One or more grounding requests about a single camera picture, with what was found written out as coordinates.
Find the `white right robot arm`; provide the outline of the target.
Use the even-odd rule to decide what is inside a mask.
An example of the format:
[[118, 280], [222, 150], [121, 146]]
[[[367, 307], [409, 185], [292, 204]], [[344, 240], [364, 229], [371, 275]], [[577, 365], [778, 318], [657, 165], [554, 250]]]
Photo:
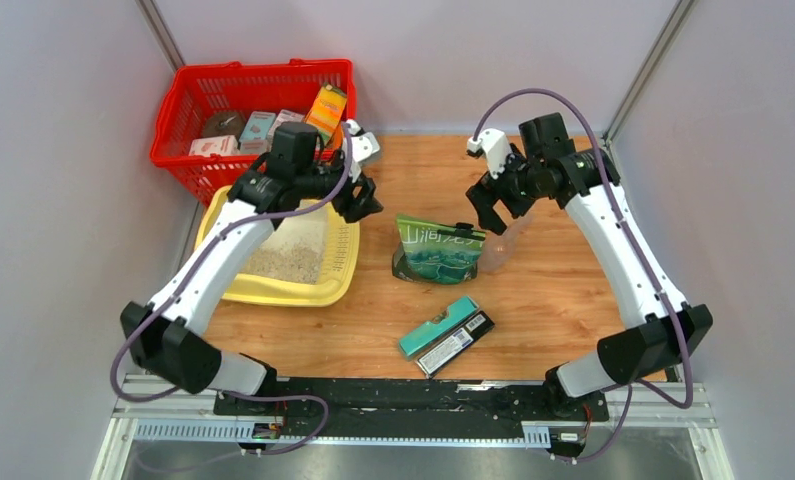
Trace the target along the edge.
[[521, 147], [493, 128], [467, 141], [468, 154], [487, 164], [466, 193], [481, 228], [506, 232], [497, 203], [518, 218], [539, 199], [556, 201], [588, 241], [624, 324], [622, 331], [600, 339], [594, 352], [548, 371], [543, 404], [552, 416], [566, 419], [586, 395], [687, 360], [713, 318], [706, 305], [688, 302], [655, 259], [605, 152], [577, 150], [558, 113], [524, 122], [519, 130]]

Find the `green cat litter bag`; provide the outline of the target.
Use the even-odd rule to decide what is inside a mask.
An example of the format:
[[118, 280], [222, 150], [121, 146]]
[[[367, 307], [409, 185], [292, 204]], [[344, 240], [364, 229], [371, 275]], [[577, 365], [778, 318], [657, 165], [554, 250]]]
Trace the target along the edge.
[[400, 243], [392, 256], [395, 278], [438, 285], [456, 285], [478, 275], [477, 262], [486, 233], [456, 231], [441, 224], [408, 215], [395, 219]]

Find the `clear plastic litter scoop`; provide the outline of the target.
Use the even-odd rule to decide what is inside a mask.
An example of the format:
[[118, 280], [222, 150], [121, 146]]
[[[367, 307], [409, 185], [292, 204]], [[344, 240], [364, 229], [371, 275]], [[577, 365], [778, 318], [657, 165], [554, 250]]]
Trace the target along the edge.
[[490, 274], [500, 270], [514, 255], [518, 238], [531, 225], [531, 213], [517, 218], [502, 235], [489, 233], [477, 262], [478, 272]]

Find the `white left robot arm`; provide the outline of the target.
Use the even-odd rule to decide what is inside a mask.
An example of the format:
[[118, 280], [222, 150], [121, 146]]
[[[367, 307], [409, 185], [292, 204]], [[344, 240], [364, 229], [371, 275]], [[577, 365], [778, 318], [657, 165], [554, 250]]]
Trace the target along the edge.
[[353, 120], [340, 128], [340, 145], [324, 164], [322, 138], [315, 127], [304, 122], [280, 125], [268, 150], [230, 186], [215, 224], [181, 269], [148, 302], [130, 302], [123, 308], [125, 342], [109, 373], [119, 398], [138, 399], [118, 381], [120, 364], [129, 356], [174, 391], [196, 394], [210, 389], [236, 395], [256, 415], [275, 408], [275, 370], [246, 355], [222, 351], [203, 335], [248, 258], [284, 219], [326, 205], [347, 223], [382, 211], [375, 182], [362, 171], [381, 152], [376, 137]]

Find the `black bag sealing clip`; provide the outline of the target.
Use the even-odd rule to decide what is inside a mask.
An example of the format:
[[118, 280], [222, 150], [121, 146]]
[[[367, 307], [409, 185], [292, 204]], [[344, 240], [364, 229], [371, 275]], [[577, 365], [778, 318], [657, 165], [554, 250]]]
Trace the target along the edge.
[[468, 234], [478, 234], [482, 233], [481, 229], [477, 229], [474, 225], [470, 223], [458, 222], [454, 225], [454, 229], [459, 232], [468, 233]]

